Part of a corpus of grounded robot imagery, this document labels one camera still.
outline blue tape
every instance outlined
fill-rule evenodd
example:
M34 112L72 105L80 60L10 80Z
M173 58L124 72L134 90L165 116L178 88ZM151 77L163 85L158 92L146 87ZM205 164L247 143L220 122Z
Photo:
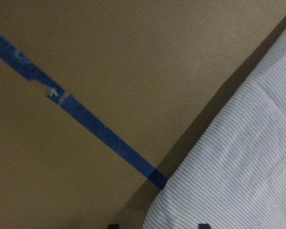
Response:
M52 101L69 113L74 119L102 140L108 147L141 172L156 186L160 189L164 188L167 178L161 172L154 168L141 155L120 139L118 135L107 128L72 95L69 95L62 100L65 90L36 65L31 63L21 51L12 46L2 36L0 36L0 58L15 69L26 80L36 80L47 86L49 88L47 96Z

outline white striped cloth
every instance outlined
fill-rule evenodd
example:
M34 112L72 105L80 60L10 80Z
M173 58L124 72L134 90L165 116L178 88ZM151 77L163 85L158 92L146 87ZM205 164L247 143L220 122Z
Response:
M153 201L144 229L286 229L286 30Z

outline painter's tape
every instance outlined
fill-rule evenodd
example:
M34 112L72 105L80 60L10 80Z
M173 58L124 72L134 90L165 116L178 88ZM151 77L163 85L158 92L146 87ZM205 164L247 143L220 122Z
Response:
M97 117L88 111L72 95L69 95L62 100L65 90L41 71L36 65L31 63L21 51L12 46L2 36L0 36L0 58L28 81L36 80L47 86L49 88L47 96L51 100L69 113L91 133L102 140L120 157L146 176L156 186L160 189L164 188L167 178L162 173L160 173L141 155L120 139L118 135L105 127Z

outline striped fabric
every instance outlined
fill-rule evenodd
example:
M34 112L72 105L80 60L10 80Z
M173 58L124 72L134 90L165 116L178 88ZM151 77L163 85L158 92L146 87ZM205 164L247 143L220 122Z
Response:
M286 228L286 30L152 203L144 229Z

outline fabric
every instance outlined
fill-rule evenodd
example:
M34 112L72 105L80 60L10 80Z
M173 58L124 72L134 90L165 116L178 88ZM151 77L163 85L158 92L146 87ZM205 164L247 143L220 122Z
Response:
M144 229L286 228L286 30L168 180Z

